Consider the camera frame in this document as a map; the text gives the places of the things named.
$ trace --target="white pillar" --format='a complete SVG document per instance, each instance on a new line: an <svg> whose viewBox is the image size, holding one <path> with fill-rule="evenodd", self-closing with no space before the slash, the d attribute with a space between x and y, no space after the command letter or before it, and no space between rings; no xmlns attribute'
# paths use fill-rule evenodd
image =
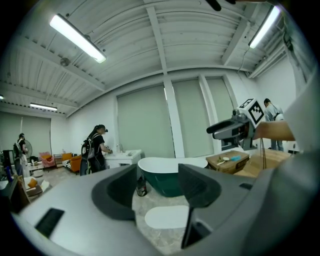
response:
<svg viewBox="0 0 320 256"><path fill-rule="evenodd" d="M170 122L171 122L175 157L184 158L185 150L184 150L184 142L183 142L181 126L180 126L178 107L177 107L174 88L172 86L172 81L168 75L164 76L163 84L164 84L166 102L168 105Z"/></svg>
<svg viewBox="0 0 320 256"><path fill-rule="evenodd" d="M203 94L206 111L208 114L208 119L210 125L218 123L218 115L215 107L215 102L212 98L212 94L206 80L206 77L203 74L199 75L199 84ZM213 151L214 154L219 154L221 152L221 140L212 138Z"/></svg>

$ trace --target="blue item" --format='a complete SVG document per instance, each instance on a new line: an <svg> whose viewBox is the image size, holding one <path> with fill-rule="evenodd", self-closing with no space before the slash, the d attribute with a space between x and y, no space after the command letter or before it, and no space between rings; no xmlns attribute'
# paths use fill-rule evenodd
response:
<svg viewBox="0 0 320 256"><path fill-rule="evenodd" d="M7 167L5 168L5 172L6 172L6 178L7 178L8 182L12 182L13 179L12 179L12 177L11 177L10 167L9 167L9 166L7 166Z"/></svg>
<svg viewBox="0 0 320 256"><path fill-rule="evenodd" d="M235 156L233 156L233 157L230 158L230 160L231 160L231 161L234 161L234 162L239 161L240 159L241 159L241 156L240 156L240 155L235 155Z"/></svg>

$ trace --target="white wall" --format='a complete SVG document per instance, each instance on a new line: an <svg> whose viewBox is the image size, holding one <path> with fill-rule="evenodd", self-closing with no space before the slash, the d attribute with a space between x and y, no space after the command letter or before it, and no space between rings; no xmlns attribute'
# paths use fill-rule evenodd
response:
<svg viewBox="0 0 320 256"><path fill-rule="evenodd" d="M63 150L71 152L68 120L65 117L52 116L50 124L50 140L52 154L62 154Z"/></svg>
<svg viewBox="0 0 320 256"><path fill-rule="evenodd" d="M296 99L296 82L288 57L278 62L256 80L263 100L268 98L285 111Z"/></svg>
<svg viewBox="0 0 320 256"><path fill-rule="evenodd" d="M108 129L108 133L104 135L105 144L111 147L113 151L116 150L116 145L119 141L117 117L118 95L152 85L159 85L168 79L168 77L174 82L182 79L198 78L200 75L207 78L222 77L234 107L241 105L249 98L258 98L261 103L261 95L256 85L256 80L248 79L242 72L238 74L236 71L228 69L199 68L170 72L167 77L164 75L147 77L112 90L71 115L68 118L71 151L80 154L83 141L93 130L94 126L99 124L105 125ZM175 143L174 146L175 149L183 149L183 145L177 147Z"/></svg>

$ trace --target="floor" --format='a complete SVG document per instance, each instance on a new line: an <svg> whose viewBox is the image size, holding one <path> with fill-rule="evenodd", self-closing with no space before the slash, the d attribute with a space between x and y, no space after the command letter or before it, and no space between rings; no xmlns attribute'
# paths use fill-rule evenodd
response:
<svg viewBox="0 0 320 256"><path fill-rule="evenodd" d="M43 178L48 181L52 187L65 179L79 177L64 167L44 171ZM154 207L163 206L188 206L184 196L163 197L158 194L149 183L147 186L147 195L140 197L136 192L133 193L132 209L136 214L136 225L141 233L164 255L169 255L181 250L181 242L184 236L185 228L155 229L151 228L145 222L146 213Z"/></svg>

